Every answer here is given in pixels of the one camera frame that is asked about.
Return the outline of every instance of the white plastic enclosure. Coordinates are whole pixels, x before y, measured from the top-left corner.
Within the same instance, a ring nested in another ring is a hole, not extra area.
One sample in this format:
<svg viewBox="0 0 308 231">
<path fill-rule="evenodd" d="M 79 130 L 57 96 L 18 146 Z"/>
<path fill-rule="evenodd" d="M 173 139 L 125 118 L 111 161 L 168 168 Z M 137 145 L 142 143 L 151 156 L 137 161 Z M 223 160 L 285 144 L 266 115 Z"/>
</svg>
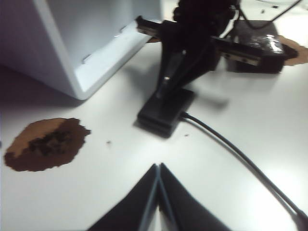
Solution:
<svg viewBox="0 0 308 231">
<path fill-rule="evenodd" d="M 160 0 L 0 0 L 0 64 L 87 99 L 149 39 L 138 15 Z"/>
</svg>

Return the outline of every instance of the robotic arm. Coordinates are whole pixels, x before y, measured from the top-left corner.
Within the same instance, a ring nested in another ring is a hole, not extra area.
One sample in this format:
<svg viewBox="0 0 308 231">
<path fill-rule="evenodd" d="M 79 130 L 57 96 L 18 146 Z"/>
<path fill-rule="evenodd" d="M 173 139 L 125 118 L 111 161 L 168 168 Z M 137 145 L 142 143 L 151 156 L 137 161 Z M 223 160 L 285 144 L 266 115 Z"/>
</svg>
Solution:
<svg viewBox="0 0 308 231">
<path fill-rule="evenodd" d="M 180 0 L 174 20 L 156 24 L 137 18 L 140 32 L 160 38 L 162 58 L 156 97 L 164 99 L 209 70 L 220 58 L 218 37 L 235 15 L 238 0 Z"/>
<path fill-rule="evenodd" d="M 169 137 L 193 99 L 182 87 L 215 70 L 220 59 L 216 39 L 235 16 L 238 0 L 180 0 L 176 22 L 136 21 L 138 31 L 162 42 L 156 91 L 138 114 L 143 128 Z"/>
</svg>

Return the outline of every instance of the debris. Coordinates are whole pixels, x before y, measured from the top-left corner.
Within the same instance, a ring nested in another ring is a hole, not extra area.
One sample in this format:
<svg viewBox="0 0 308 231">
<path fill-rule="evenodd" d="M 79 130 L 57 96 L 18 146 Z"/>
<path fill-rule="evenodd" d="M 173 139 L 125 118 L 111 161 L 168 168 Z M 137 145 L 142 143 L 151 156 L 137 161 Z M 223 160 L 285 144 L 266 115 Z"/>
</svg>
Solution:
<svg viewBox="0 0 308 231">
<path fill-rule="evenodd" d="M 16 171 L 43 171 L 71 162 L 90 134 L 71 118 L 44 119 L 29 124 L 6 150 L 5 164 Z"/>
</svg>

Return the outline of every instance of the black wire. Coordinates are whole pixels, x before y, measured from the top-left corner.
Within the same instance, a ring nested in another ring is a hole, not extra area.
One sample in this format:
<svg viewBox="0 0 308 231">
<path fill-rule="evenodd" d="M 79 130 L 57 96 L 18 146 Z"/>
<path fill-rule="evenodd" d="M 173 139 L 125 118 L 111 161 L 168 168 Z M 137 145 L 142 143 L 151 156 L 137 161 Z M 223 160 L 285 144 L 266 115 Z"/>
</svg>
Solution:
<svg viewBox="0 0 308 231">
<path fill-rule="evenodd" d="M 182 118 L 190 119 L 195 123 L 202 126 L 204 129 L 212 133 L 214 136 L 218 137 L 221 141 L 227 144 L 231 149 L 233 149 L 262 179 L 266 182 L 297 214 L 303 214 L 303 211 L 300 210 L 262 171 L 259 169 L 254 162 L 252 162 L 241 150 L 239 150 L 233 143 L 227 140 L 225 137 L 220 135 L 217 131 L 200 121 L 199 119 L 191 116 L 186 112 L 182 112 Z"/>
<path fill-rule="evenodd" d="M 264 25 L 262 26 L 254 26 L 250 23 L 250 21 L 247 19 L 246 15 L 244 14 L 244 12 L 242 11 L 242 9 L 239 9 L 240 15 L 244 18 L 246 24 L 254 30 L 258 30 L 258 29 L 262 29 L 265 28 L 266 26 L 268 26 L 269 24 L 271 24 L 272 22 L 274 22 L 277 18 L 279 18 L 280 16 L 282 16 L 283 14 L 287 13 L 290 9 L 292 9 L 293 7 L 295 7 L 298 3 L 300 3 L 302 0 L 297 0 L 296 2 L 294 2 L 290 7 L 288 7 L 286 10 L 284 10 L 283 12 L 281 12 L 279 15 L 277 15 L 276 17 L 274 17 L 272 20 L 266 22 Z"/>
</svg>

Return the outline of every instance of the white table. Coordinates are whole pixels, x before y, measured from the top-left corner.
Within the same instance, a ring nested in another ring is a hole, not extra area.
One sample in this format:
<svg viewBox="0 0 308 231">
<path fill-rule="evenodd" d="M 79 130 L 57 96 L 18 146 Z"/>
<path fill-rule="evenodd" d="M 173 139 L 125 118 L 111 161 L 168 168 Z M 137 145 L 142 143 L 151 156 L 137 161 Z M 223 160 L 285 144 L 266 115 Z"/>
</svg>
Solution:
<svg viewBox="0 0 308 231">
<path fill-rule="evenodd" d="M 254 0 L 243 1 L 243 7 L 251 19 L 270 19 L 282 10 Z M 276 25 L 280 34 L 307 46 L 307 25 L 299 24 L 299 18 L 307 23 L 308 12 L 294 9 Z M 33 121 L 75 117 L 92 130 L 67 165 L 15 172 L 2 161 L 1 230 L 86 230 L 153 163 L 161 162 L 230 229 L 296 230 L 289 214 L 249 170 L 191 124 L 180 123 L 169 139 L 133 125 L 154 91 L 160 52 L 159 43 L 147 44 L 85 102 L 0 69 L 2 155 Z M 307 72 L 308 64 L 286 66 L 278 75 L 229 73 L 222 60 L 215 72 L 189 86 L 197 97 L 188 110 L 234 142 L 306 213 Z M 155 230 L 160 230 L 158 219 Z"/>
</svg>

